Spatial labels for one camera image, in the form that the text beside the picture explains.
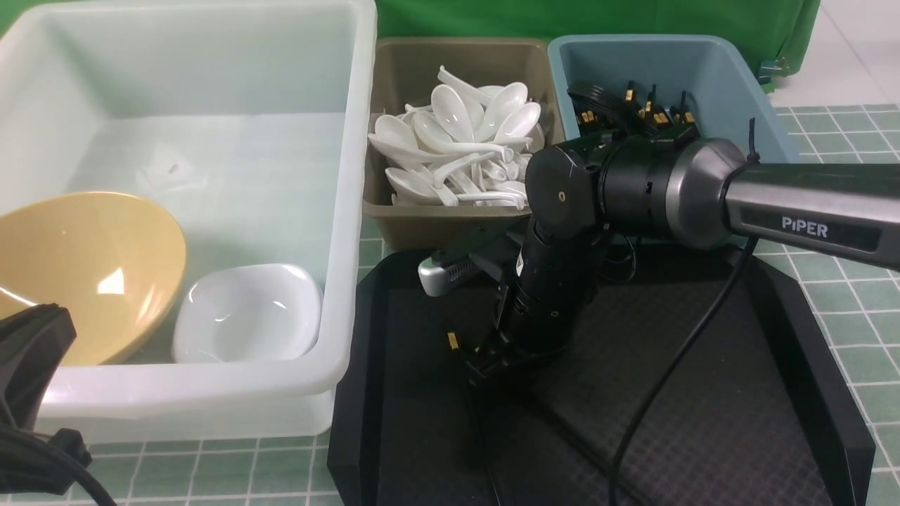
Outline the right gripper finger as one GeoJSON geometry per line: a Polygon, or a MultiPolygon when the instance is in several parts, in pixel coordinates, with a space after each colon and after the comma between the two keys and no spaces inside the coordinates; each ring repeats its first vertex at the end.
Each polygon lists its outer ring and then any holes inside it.
{"type": "Polygon", "coordinates": [[[530,353],[515,344],[505,342],[502,336],[486,336],[479,346],[464,342],[464,372],[470,384],[481,384],[536,365],[542,360],[540,353],[530,353]]]}

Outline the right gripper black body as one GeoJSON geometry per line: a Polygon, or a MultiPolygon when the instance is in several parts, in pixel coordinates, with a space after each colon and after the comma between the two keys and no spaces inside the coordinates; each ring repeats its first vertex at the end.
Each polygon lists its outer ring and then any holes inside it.
{"type": "Polygon", "coordinates": [[[502,278],[495,323],[498,348],[511,356],[565,349],[595,285],[595,255],[604,250],[604,226],[563,238],[530,218],[520,253],[502,278]]]}

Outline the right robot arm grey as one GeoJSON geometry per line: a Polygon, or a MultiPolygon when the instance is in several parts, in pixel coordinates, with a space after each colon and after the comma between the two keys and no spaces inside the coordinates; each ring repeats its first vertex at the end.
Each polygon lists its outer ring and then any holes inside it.
{"type": "Polygon", "coordinates": [[[526,193],[532,215],[501,276],[494,330],[468,361],[479,380],[566,347],[616,234],[701,250],[743,236],[898,269],[896,164],[766,164],[681,125],[544,148],[526,193]]]}

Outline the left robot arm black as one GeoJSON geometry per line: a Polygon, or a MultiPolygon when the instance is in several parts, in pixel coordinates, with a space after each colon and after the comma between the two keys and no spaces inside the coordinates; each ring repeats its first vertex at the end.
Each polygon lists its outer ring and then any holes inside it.
{"type": "Polygon", "coordinates": [[[45,391],[77,333],[68,309],[39,304],[1,321],[1,420],[34,427],[45,391]]]}

